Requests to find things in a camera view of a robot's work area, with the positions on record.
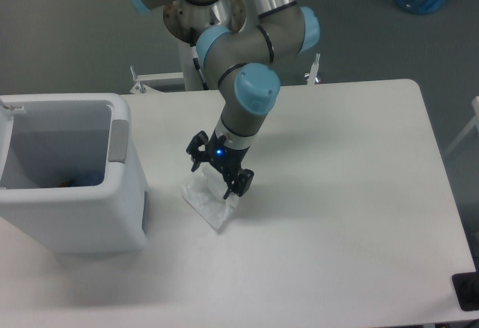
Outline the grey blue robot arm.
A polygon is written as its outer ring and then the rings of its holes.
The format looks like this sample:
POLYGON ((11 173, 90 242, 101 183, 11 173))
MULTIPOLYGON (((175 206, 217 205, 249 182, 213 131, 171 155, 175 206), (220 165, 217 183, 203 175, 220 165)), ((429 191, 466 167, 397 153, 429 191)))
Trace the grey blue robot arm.
POLYGON ((189 44, 204 87, 220 91, 225 105, 211 135, 198 133, 187 148, 193 168, 209 163, 227 195, 243 195, 254 174, 242 160, 275 105, 280 80, 272 65, 310 49, 320 38, 314 12, 296 0, 254 0, 257 26, 243 31, 242 7, 231 0, 130 0, 141 12, 162 7, 171 33, 189 44))

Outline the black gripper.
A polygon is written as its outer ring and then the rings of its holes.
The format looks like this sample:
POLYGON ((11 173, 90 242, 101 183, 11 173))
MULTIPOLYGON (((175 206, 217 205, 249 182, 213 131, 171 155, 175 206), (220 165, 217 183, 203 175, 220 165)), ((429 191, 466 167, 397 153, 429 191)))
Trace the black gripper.
POLYGON ((193 136, 186 148, 192 161, 191 171, 196 171, 201 163, 209 162, 227 184, 223 199, 227 199, 231 194, 242 197, 254 178, 252 170, 242 168, 242 161, 249 148, 238 150, 227 147, 225 143, 225 136, 213 133, 209 140, 203 130, 193 136))

